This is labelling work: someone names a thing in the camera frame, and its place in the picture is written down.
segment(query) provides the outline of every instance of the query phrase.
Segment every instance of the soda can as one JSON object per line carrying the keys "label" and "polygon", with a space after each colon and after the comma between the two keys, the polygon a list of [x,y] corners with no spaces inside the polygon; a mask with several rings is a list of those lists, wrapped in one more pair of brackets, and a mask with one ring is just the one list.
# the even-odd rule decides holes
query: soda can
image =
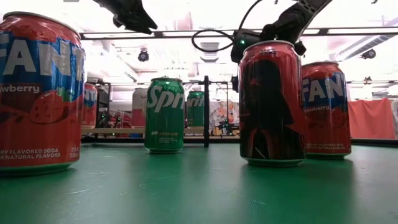
{"label": "soda can", "polygon": [[184,88],[176,78],[154,78],[147,92],[145,148],[173,154],[183,148]]}
{"label": "soda can", "polygon": [[97,89],[95,85],[85,83],[82,128],[95,128],[97,119]]}
{"label": "soda can", "polygon": [[302,74],[307,157],[343,159],[351,153],[344,73],[337,62],[315,62]]}
{"label": "soda can", "polygon": [[205,92],[190,91],[187,97],[187,126],[202,128],[205,125]]}
{"label": "soda can", "polygon": [[132,126],[145,126],[147,88],[136,88],[132,93]]}
{"label": "soda can", "polygon": [[79,160],[85,51],[54,19],[9,12],[0,24],[0,175],[66,169]]}
{"label": "soda can", "polygon": [[239,64],[240,151],[249,164],[292,167],[304,160],[300,68],[289,42],[265,41],[244,51]]}

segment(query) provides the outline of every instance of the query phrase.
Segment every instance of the sprite can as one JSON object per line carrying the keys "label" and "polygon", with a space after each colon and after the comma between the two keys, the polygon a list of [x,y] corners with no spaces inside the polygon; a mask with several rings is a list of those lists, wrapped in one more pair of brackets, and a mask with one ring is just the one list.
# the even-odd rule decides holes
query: sprite can
{"label": "sprite can", "polygon": [[187,98],[187,126],[189,128],[205,125],[205,92],[190,91]]}
{"label": "sprite can", "polygon": [[182,150],[184,136],[184,88],[176,78],[154,78],[147,92],[145,148],[154,154]]}

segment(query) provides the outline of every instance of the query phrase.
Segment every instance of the green table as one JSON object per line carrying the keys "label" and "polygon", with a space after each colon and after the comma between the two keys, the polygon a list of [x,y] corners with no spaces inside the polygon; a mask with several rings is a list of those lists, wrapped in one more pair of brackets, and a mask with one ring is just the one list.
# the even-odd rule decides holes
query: green table
{"label": "green table", "polygon": [[267,169],[237,144],[175,155],[88,144],[65,172],[0,179],[0,223],[398,223],[398,149]]}

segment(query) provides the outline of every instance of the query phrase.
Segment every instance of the ceiling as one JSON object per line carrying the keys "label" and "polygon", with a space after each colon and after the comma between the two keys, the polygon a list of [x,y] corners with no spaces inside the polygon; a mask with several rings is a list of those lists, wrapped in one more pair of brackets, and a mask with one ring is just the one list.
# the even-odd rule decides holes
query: ceiling
{"label": "ceiling", "polygon": [[[254,0],[239,1],[239,4],[231,4],[229,0],[142,2],[148,14],[158,24],[159,30],[199,30],[236,29]],[[319,13],[310,27],[379,27],[397,17],[397,0],[379,0],[376,4],[371,2],[373,0],[334,0]],[[92,0],[0,0],[0,3],[3,3],[0,4],[0,14],[9,11],[36,12],[66,22],[80,32],[125,31],[123,28],[116,28],[112,23],[113,15]],[[279,1],[278,4],[274,4],[274,1],[263,1],[250,13],[244,27],[261,29],[264,24],[275,21],[284,9],[294,3],[288,0]],[[331,55],[341,52],[361,38],[363,37],[303,37],[307,53],[302,62],[329,60]],[[201,38],[198,43],[217,48],[229,44],[229,40]],[[381,79],[396,77],[398,65],[392,59],[396,56],[389,51],[392,46],[389,43],[398,44],[396,38],[393,38],[376,46],[375,59],[365,61],[353,58],[341,62],[348,79],[363,80],[365,74],[370,73],[376,79],[377,76]],[[89,77],[104,78],[113,83],[132,83],[133,80],[148,82],[151,78],[162,75],[179,77],[185,81],[202,80],[204,75],[209,75],[211,80],[229,81],[231,75],[236,74],[237,65],[230,61],[230,49],[216,55],[204,54],[192,46],[190,39],[96,40],[85,41],[83,44],[87,51],[86,67]],[[138,61],[141,49],[147,49],[149,61]]]}

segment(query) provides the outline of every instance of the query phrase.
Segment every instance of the red curtain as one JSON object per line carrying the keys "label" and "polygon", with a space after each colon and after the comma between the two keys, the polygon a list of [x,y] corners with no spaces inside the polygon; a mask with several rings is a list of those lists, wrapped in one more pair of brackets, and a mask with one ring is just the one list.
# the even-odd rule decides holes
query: red curtain
{"label": "red curtain", "polygon": [[395,139],[391,102],[357,100],[348,102],[352,138]]}

